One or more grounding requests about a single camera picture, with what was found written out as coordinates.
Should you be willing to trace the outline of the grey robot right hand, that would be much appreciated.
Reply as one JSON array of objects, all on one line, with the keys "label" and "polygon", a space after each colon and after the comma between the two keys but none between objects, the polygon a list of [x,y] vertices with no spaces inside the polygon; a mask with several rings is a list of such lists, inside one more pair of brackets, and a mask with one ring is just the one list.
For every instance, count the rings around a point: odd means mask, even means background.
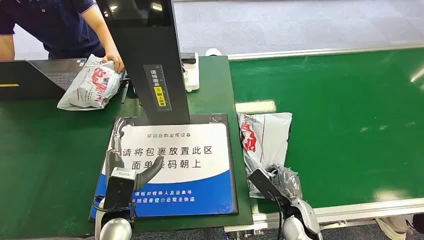
[{"label": "grey robot right hand", "polygon": [[278,163],[270,165],[265,170],[272,184],[285,196],[289,198],[303,198],[301,182],[297,172]]}]

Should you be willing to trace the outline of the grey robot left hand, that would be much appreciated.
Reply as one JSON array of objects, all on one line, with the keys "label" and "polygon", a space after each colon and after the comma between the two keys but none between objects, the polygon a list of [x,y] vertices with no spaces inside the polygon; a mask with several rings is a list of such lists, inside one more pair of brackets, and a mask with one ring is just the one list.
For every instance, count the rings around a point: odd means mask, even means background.
[{"label": "grey robot left hand", "polygon": [[[122,160],[122,137],[124,136],[124,132],[122,131],[122,128],[124,126],[128,125],[128,122],[125,117],[118,117],[113,125],[112,133],[110,137],[110,149],[106,151],[106,157],[105,157],[105,176],[106,176],[106,185],[109,184],[109,179],[112,176],[113,170],[115,168],[121,168],[124,169],[124,161]],[[164,163],[164,157],[158,156],[154,162],[153,165],[148,167],[145,171],[141,173],[137,173],[134,175],[134,185],[133,185],[133,191],[139,191],[142,189],[142,187],[148,183],[153,177],[155,177],[158,172],[162,169]]]}]

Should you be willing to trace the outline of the person's left hand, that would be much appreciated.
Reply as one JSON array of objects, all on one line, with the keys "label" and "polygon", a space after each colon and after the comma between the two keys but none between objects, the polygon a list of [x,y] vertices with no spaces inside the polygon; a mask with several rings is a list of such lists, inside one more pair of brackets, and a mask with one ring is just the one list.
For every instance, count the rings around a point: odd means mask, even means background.
[{"label": "person's left hand", "polygon": [[125,65],[123,63],[121,56],[115,51],[107,52],[105,56],[102,58],[102,63],[107,63],[107,62],[113,62],[113,68],[115,72],[117,73],[122,73],[125,69]]}]

